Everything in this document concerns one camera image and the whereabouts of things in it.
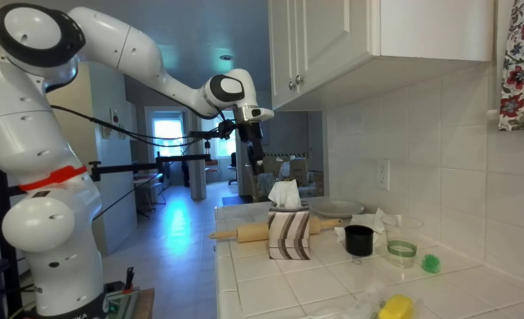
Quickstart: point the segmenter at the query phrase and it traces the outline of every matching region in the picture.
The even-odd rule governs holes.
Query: cabinet door
[[[290,87],[295,67],[294,0],[269,0],[269,46],[274,108],[290,101],[297,87]]]
[[[380,55],[492,58],[494,26],[488,21],[494,18],[494,0],[380,0],[379,3]]]
[[[303,90],[368,56],[372,0],[297,0],[297,64]]]

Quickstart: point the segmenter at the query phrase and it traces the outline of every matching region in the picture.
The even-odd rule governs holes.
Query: upper cabinet
[[[492,58],[494,0],[269,0],[272,106],[320,110]]]

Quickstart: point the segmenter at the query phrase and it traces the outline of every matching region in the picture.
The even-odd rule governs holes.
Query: black cup
[[[350,255],[366,257],[372,255],[373,230],[363,225],[345,227],[345,248]]]

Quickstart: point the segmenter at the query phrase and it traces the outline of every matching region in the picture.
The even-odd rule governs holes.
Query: white tile countertop
[[[265,221],[269,204],[216,211],[218,230]],[[497,273],[446,246],[423,241],[418,257],[437,255],[441,271],[389,264],[380,248],[356,260],[333,230],[310,237],[311,260],[271,260],[265,241],[216,243],[219,319],[343,319],[370,305],[405,294],[419,319],[520,319],[524,282]]]

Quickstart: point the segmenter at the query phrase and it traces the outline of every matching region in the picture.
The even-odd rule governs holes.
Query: red band
[[[85,172],[87,172],[87,166],[79,166],[79,168],[64,166],[64,168],[53,170],[46,179],[41,179],[41,181],[35,181],[30,184],[21,184],[19,189],[32,191],[35,188],[44,188],[48,184],[58,184],[58,182],[64,182],[71,177],[81,175]]]

